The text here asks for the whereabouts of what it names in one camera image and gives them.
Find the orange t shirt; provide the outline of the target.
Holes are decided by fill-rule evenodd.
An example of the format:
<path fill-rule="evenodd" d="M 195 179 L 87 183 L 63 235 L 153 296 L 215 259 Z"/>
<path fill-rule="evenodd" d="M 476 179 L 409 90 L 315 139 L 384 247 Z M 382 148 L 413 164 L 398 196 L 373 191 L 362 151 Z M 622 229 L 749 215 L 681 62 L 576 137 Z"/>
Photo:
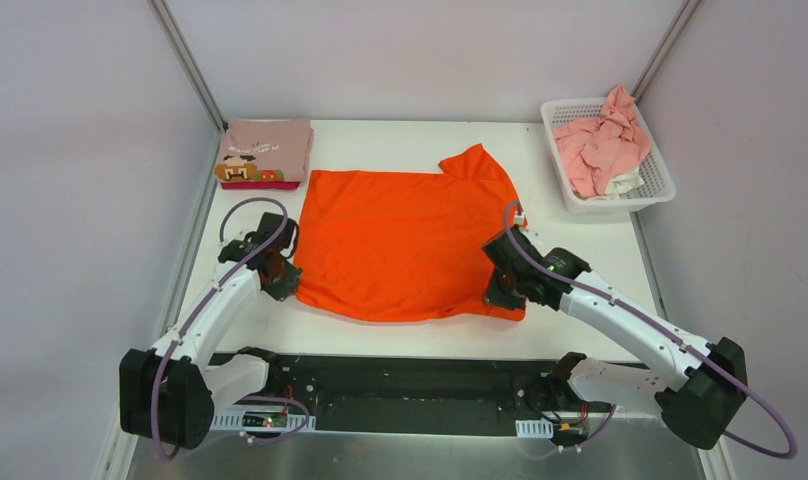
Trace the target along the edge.
<path fill-rule="evenodd" d="M 517 200 L 480 144 L 437 173 L 315 170 L 294 264 L 301 303 L 352 319 L 416 322 L 471 314 L 521 321 L 485 302 L 493 265 L 483 245 Z"/>

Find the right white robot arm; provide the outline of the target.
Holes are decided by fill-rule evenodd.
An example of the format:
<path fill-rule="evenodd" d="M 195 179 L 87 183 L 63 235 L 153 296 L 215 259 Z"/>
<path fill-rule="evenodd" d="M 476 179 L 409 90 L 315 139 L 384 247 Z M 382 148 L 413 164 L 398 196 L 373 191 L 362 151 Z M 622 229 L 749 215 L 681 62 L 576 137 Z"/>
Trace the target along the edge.
<path fill-rule="evenodd" d="M 658 416 L 678 438 L 709 450 L 746 401 L 745 352 L 727 337 L 711 342 L 652 315 L 572 252 L 543 254 L 538 236 L 514 226 L 482 247 L 493 264 L 487 303 L 529 303 L 574 317 L 629 351 L 642 368 L 569 352 L 547 375 L 549 400 L 563 410 L 604 402 Z"/>

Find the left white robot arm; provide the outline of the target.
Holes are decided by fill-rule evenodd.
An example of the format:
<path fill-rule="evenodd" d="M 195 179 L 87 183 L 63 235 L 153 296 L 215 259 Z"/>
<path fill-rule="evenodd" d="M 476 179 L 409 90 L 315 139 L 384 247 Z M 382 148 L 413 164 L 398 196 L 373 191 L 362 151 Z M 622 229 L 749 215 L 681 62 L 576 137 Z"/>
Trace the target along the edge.
<path fill-rule="evenodd" d="M 239 350 L 220 366 L 210 361 L 230 327 L 253 307 L 292 296 L 302 271 L 290 261 L 299 227 L 266 212 L 256 229 L 225 242 L 209 283 L 193 307 L 146 350 L 129 350 L 119 365 L 119 423 L 132 435 L 177 449 L 194 449 L 217 413 L 251 395 L 277 402 L 285 378 L 273 355 Z"/>

